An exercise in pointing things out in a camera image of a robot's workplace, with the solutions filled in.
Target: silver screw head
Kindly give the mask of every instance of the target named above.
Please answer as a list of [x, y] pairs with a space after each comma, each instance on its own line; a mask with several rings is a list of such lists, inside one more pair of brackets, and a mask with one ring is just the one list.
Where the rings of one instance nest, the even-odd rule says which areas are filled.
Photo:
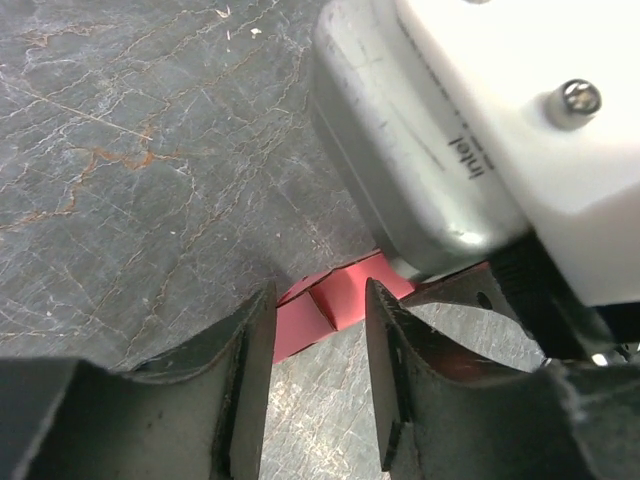
[[556, 127], [573, 130], [586, 125], [602, 107], [600, 91], [591, 82], [569, 80], [551, 92], [547, 117]]
[[562, 99], [572, 115], [593, 115], [602, 106], [598, 89], [586, 80], [571, 80], [562, 85]]

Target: black plastic part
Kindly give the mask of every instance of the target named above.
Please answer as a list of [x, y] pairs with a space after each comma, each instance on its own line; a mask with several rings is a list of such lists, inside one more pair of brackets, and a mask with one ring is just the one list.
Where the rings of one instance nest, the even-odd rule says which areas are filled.
[[640, 368], [499, 365], [367, 285], [367, 347], [392, 480], [627, 479], [640, 475]]
[[547, 357], [588, 359], [615, 350], [619, 342], [602, 315], [575, 297], [535, 237], [494, 255], [490, 265], [518, 321]]
[[607, 325], [620, 343], [640, 342], [640, 303], [598, 307]]
[[0, 361], [0, 478], [256, 480], [275, 327], [270, 285], [130, 373]]

